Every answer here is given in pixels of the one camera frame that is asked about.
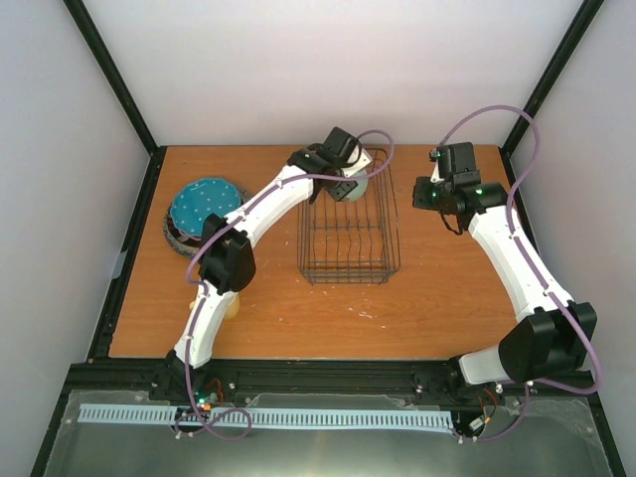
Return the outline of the grey speckled plate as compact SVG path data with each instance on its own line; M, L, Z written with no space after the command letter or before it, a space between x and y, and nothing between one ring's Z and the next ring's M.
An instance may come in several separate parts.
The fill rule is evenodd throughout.
M163 234L179 254L193 257L198 251L206 218L223 217L251 198L251 194L222 179L200 180L185 186L168 206Z

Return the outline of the teal dotted plate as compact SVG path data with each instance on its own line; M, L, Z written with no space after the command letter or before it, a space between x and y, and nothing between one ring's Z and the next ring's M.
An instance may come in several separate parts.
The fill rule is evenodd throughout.
M241 193L234 184L209 177L186 185L174 197L168 212L178 229L201 236L210 214L223 217L241 204Z

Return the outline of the light green bowl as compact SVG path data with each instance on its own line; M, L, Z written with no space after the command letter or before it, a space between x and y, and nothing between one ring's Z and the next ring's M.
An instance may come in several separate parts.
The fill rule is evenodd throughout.
M367 170L357 171L350 177L350 181L343 181L342 187L345 192L342 202L355 202L360 199L366 192L369 179L367 178Z

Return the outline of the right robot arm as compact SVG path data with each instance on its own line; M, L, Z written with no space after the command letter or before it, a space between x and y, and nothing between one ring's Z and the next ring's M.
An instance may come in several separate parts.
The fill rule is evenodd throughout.
M412 204L457 220L489 258L511 300L515 327L496 346L457 357L468 386L542 382L578 370L591 358L597 316L560 286L532 248L499 183L456 184L419 177Z

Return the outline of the yellow mug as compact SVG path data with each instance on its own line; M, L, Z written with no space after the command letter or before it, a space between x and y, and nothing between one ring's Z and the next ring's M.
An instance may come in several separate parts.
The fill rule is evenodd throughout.
M225 300L222 304L219 304L216 298L203 299L197 297L189 304L189 309L192 314L198 312L198 321L202 322L204 319L208 319L217 314L218 310L224 312L224 319L235 318L239 313L239 306L239 295L235 294L231 300Z

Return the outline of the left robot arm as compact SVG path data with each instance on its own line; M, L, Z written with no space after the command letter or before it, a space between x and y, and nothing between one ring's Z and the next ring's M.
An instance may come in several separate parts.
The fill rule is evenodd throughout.
M274 179L235 211L205 221L204 241L186 271L194 267L197 295L183 334L166 356L171 386L182 398L199 398L207 387L202 367L212 358L221 324L255 276L253 250L262 236L298 204L314 199L320 190L352 182L366 168L358 140L337 152L312 144L289 157Z

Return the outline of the pink dotted plate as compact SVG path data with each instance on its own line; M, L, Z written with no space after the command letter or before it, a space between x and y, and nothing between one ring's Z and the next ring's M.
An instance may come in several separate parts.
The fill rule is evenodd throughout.
M183 232L178 229L170 217L166 220L166 227L168 235L179 243L185 243L188 246L198 246L201 242L200 236L197 236L194 233Z

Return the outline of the black aluminium frame rail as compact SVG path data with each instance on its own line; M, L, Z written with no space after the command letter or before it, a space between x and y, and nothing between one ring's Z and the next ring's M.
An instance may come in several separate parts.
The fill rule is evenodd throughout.
M161 359L93 359L70 367L63 384L72 391L143 391L152 400L189 404L217 394L245 406L261 394L362 395L408 403L469 408L495 385L467 387L448 361L213 360L187 384Z

